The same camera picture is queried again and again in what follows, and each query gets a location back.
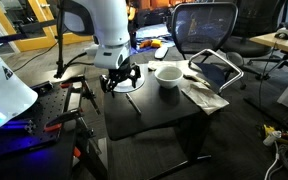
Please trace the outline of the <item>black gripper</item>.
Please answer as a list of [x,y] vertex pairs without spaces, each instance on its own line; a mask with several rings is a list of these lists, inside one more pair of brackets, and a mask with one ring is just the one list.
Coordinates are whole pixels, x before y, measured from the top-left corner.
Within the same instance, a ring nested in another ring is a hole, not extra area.
[[122,64],[118,69],[110,69],[108,76],[100,75],[100,85],[104,93],[111,93],[115,97],[113,89],[114,85],[130,79],[132,87],[136,88],[136,82],[141,77],[140,67],[136,64]]

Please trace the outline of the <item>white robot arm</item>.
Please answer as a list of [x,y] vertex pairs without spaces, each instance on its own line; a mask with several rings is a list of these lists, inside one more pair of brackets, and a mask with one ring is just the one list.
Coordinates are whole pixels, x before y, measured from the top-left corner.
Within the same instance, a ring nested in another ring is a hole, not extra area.
[[140,68],[130,63],[131,41],[125,0],[64,0],[64,25],[79,36],[92,36],[96,43],[94,66],[107,69],[100,76],[103,92],[126,92],[120,83],[128,82],[129,92],[144,79]]

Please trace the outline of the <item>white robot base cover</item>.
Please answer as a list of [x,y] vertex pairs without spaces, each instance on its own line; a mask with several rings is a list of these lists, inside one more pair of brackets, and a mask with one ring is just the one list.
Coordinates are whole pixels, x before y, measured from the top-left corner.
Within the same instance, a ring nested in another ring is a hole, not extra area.
[[0,57],[0,127],[25,112],[38,94],[27,86]]

